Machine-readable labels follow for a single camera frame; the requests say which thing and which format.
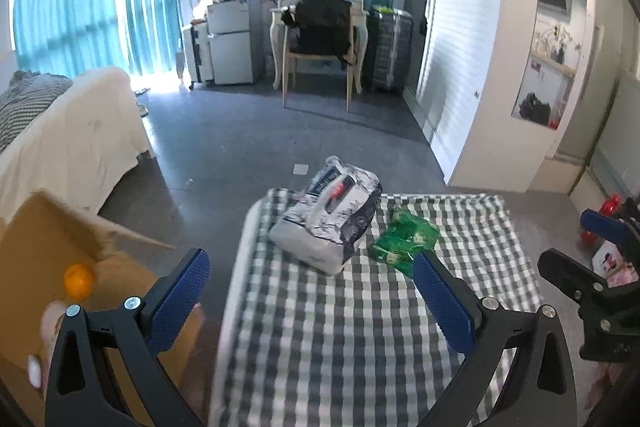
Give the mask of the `striped grey pillow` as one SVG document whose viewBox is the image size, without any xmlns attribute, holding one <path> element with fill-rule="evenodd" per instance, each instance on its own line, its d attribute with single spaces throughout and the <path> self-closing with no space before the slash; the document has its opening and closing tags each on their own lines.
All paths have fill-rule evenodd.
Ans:
<svg viewBox="0 0 640 427">
<path fill-rule="evenodd" d="M 29 124 L 73 86 L 65 76 L 16 70 L 0 104 L 0 147 L 5 150 Z"/>
</svg>

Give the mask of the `orange fruit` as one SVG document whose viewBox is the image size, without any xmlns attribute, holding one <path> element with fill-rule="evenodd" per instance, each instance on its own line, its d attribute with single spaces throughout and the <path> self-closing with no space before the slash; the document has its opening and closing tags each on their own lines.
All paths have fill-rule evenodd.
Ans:
<svg viewBox="0 0 640 427">
<path fill-rule="evenodd" d="M 96 274 L 91 265 L 84 262 L 70 265 L 64 272 L 63 285 L 70 300 L 82 303 L 88 299 L 96 286 Z"/>
</svg>

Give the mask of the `checkered tablecloth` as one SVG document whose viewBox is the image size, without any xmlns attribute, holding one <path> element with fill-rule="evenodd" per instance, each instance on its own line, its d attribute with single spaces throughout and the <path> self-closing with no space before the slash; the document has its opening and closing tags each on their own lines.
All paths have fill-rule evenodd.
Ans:
<svg viewBox="0 0 640 427">
<path fill-rule="evenodd" d="M 461 355 L 413 281 L 367 254 L 395 209 L 439 229 L 437 256 L 476 295 L 540 306 L 533 263 L 498 195 L 383 196 L 335 277 L 270 242 L 294 198 L 272 188 L 247 213 L 218 343 L 214 426 L 414 426 L 435 404 Z"/>
</svg>

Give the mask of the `small white fridge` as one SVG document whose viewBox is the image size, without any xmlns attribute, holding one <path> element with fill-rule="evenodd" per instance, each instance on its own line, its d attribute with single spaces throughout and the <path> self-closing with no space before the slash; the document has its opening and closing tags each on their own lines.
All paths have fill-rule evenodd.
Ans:
<svg viewBox="0 0 640 427">
<path fill-rule="evenodd" d="M 207 8 L 209 54 L 218 86 L 252 84 L 262 75 L 262 6 L 229 0 Z"/>
</svg>

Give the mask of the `beige tape roll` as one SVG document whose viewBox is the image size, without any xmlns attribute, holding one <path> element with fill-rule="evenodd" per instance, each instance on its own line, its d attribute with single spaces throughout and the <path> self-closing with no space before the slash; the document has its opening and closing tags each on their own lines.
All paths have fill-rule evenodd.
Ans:
<svg viewBox="0 0 640 427">
<path fill-rule="evenodd" d="M 40 320 L 40 337 L 43 342 L 43 347 L 46 348 L 49 355 L 54 350 L 66 309 L 66 303 L 60 300 L 54 300 L 52 303 L 49 303 L 43 311 Z"/>
</svg>

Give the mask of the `red bottle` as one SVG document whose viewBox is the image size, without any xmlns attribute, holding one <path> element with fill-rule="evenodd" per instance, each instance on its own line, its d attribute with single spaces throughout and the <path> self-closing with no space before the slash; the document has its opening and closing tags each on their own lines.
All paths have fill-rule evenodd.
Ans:
<svg viewBox="0 0 640 427">
<path fill-rule="evenodd" d="M 602 204 L 599 211 L 586 209 L 580 215 L 582 243 L 586 246 L 592 246 L 597 239 L 606 239 L 616 243 L 624 238 L 625 228 L 615 218 L 621 202 L 620 195 L 614 194 Z"/>
</svg>

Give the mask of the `white round gadget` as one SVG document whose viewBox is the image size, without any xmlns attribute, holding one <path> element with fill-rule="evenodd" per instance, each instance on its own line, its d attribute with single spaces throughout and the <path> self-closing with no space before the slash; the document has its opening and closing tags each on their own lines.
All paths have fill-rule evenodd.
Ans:
<svg viewBox="0 0 640 427">
<path fill-rule="evenodd" d="M 38 355 L 27 357 L 26 371 L 29 384 L 35 389 L 40 389 L 42 387 L 42 366 Z"/>
</svg>

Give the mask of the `grey suitcase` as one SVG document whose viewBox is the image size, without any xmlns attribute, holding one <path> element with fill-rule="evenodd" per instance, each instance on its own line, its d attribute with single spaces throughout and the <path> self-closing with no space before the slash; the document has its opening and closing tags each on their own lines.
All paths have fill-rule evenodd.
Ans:
<svg viewBox="0 0 640 427">
<path fill-rule="evenodd" d="M 409 75 L 413 17 L 409 12 L 373 5 L 367 20 L 369 41 L 364 77 L 373 90 L 400 92 Z"/>
</svg>

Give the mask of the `tissue pack white navy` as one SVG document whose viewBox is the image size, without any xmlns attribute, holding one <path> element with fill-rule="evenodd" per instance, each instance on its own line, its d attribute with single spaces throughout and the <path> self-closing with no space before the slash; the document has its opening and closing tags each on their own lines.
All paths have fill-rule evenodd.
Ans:
<svg viewBox="0 0 640 427">
<path fill-rule="evenodd" d="M 270 229 L 269 239 L 281 251 L 335 277 L 370 227 L 381 194 L 375 173 L 330 156 Z"/>
</svg>

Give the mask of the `wooden chair black backpack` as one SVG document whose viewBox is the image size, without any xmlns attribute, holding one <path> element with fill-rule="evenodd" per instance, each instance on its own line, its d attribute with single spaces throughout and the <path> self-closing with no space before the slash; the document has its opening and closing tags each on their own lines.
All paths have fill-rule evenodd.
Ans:
<svg viewBox="0 0 640 427">
<path fill-rule="evenodd" d="M 356 53 L 352 2 L 300 0 L 281 12 L 285 26 L 281 69 L 282 105 L 286 106 L 290 66 L 298 61 L 339 61 L 346 67 L 346 110 L 352 106 Z"/>
</svg>

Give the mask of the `cardboard box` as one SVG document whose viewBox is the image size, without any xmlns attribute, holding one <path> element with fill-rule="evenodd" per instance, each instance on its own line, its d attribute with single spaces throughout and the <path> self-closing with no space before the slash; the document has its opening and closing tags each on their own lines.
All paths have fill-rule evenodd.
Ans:
<svg viewBox="0 0 640 427">
<path fill-rule="evenodd" d="M 1 403 L 47 426 L 196 426 L 179 386 L 202 327 L 208 254 L 157 277 L 137 234 L 39 191 L 1 225 Z"/>
</svg>

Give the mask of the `green snack bag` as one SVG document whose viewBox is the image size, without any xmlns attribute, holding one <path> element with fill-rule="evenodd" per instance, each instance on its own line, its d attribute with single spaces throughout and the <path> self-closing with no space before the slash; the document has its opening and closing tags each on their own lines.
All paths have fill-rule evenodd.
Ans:
<svg viewBox="0 0 640 427">
<path fill-rule="evenodd" d="M 368 248 L 368 255 L 413 279 L 413 261 L 421 251 L 432 251 L 439 228 L 407 209 L 394 211 L 387 229 Z"/>
</svg>

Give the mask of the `bed with white sheet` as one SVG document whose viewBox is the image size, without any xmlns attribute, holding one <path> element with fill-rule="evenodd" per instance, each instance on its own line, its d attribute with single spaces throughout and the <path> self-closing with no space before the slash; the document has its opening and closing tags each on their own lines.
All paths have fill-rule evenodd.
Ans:
<svg viewBox="0 0 640 427">
<path fill-rule="evenodd" d="M 128 74 L 88 70 L 1 153 L 1 217 L 47 191 L 97 213 L 139 159 L 153 154 Z"/>
</svg>

